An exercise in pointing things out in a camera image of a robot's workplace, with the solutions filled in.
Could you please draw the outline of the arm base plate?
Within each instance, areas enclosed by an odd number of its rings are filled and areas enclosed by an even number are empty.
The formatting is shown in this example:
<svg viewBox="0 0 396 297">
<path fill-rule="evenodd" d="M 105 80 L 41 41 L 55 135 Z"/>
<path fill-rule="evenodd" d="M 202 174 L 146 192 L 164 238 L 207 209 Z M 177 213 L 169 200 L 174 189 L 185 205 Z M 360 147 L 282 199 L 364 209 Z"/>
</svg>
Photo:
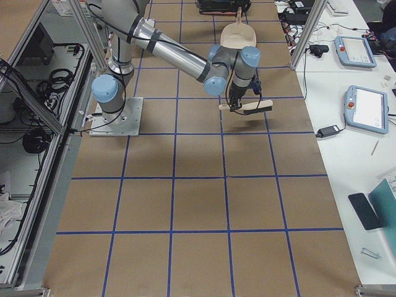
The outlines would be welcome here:
<svg viewBox="0 0 396 297">
<path fill-rule="evenodd" d="M 120 115 L 102 114 L 92 120 L 92 137 L 138 136 L 140 120 L 144 105 L 143 97 L 127 97 L 125 107 Z"/>
</svg>

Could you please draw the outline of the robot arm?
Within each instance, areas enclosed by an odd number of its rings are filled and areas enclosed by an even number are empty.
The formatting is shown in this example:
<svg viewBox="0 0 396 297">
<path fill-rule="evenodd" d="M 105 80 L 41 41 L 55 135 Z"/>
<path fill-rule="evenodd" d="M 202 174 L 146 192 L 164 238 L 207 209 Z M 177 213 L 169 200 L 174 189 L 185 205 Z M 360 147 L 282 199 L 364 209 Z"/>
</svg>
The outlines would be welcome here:
<svg viewBox="0 0 396 297">
<path fill-rule="evenodd" d="M 112 28 L 115 41 L 108 67 L 115 74 L 134 72 L 132 46 L 137 45 L 165 60 L 187 75 L 203 83 L 211 96 L 226 95 L 222 108 L 249 115 L 265 110 L 262 101 L 256 105 L 242 104 L 246 90 L 261 91 L 256 78 L 261 53 L 256 47 L 254 29 L 237 20 L 227 25 L 220 42 L 213 45 L 207 59 L 188 50 L 162 31 L 149 25 L 145 19 L 147 1 L 102 1 L 99 18 Z"/>
</svg>

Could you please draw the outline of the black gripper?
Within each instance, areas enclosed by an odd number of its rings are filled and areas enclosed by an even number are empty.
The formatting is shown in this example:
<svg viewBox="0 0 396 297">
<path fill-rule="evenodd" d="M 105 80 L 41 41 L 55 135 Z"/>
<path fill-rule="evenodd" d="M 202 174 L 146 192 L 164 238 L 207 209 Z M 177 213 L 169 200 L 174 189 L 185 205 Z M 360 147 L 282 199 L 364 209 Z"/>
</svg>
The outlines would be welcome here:
<svg viewBox="0 0 396 297">
<path fill-rule="evenodd" d="M 234 112 L 238 109 L 245 109 L 245 106 L 242 102 L 242 97 L 245 95 L 248 89 L 249 86 L 240 87 L 239 85 L 236 85 L 234 82 L 231 83 L 231 86 L 229 87 L 229 91 L 228 91 L 231 112 Z"/>
</svg>

